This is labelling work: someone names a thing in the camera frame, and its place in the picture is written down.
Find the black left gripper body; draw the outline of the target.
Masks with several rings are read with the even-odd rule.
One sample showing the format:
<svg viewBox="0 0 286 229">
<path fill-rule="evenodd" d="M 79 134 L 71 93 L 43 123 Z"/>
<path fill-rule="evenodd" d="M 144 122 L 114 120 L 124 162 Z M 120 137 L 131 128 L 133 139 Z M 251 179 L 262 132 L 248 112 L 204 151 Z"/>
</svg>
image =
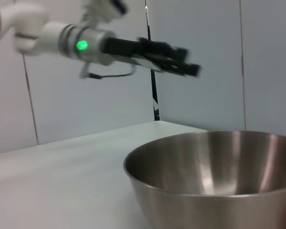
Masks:
<svg viewBox="0 0 286 229">
<path fill-rule="evenodd" d="M 156 50 L 155 42 L 145 38 L 137 41 L 107 38 L 102 44 L 102 53 L 112 56 L 115 61 L 162 72 L 160 66 L 152 60 Z"/>
</svg>

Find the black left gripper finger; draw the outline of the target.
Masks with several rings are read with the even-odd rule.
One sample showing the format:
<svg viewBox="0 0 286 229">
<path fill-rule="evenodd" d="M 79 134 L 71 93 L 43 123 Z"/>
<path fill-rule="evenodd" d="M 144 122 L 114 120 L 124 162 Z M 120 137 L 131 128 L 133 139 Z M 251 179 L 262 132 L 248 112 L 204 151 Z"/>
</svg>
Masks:
<svg viewBox="0 0 286 229">
<path fill-rule="evenodd" d="M 185 61 L 187 53 L 173 53 L 169 56 L 148 53 L 144 57 L 155 64 L 161 72 L 197 77 L 201 70 L 200 65 Z"/>
<path fill-rule="evenodd" d="M 172 60 L 186 60 L 189 51 L 184 48 L 174 48 L 165 42 L 154 42 L 145 38 L 139 38 L 140 54 L 163 57 Z"/>
</svg>

